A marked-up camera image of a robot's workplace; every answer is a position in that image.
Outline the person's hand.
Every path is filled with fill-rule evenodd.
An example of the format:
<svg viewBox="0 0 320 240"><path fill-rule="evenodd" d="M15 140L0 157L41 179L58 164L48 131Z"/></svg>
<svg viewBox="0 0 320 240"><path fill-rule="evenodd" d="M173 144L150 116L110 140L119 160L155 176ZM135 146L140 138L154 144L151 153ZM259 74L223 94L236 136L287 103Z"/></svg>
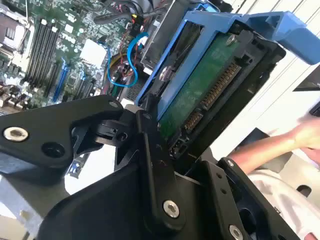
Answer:
<svg viewBox="0 0 320 240"><path fill-rule="evenodd" d="M320 149L320 118L312 117L292 130L298 148Z"/></svg>

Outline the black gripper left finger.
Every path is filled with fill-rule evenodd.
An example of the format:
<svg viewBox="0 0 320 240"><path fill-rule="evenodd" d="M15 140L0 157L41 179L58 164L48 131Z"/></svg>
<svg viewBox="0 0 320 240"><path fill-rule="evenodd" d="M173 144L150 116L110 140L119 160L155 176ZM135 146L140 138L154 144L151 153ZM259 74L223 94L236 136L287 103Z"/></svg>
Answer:
<svg viewBox="0 0 320 240"><path fill-rule="evenodd" d="M52 186L76 157L104 145L116 148L114 173L136 164L150 185L175 175L152 116L125 109L108 95L0 118L0 172L24 183Z"/></svg>

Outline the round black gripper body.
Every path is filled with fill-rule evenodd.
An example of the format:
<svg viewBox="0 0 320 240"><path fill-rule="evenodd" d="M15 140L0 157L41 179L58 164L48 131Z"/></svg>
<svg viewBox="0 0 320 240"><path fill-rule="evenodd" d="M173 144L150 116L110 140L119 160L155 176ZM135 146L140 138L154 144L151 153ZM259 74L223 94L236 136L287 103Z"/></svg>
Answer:
<svg viewBox="0 0 320 240"><path fill-rule="evenodd" d="M199 182L173 175L150 185L130 164L64 199L46 216L39 240L221 240Z"/></svg>

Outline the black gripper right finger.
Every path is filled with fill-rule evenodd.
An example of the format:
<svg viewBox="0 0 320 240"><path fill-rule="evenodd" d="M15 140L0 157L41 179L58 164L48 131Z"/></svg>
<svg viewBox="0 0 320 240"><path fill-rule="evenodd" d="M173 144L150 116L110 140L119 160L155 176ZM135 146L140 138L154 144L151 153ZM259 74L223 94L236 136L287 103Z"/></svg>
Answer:
<svg viewBox="0 0 320 240"><path fill-rule="evenodd" d="M198 180L221 240L297 240L275 208L229 158L198 164Z"/></svg>

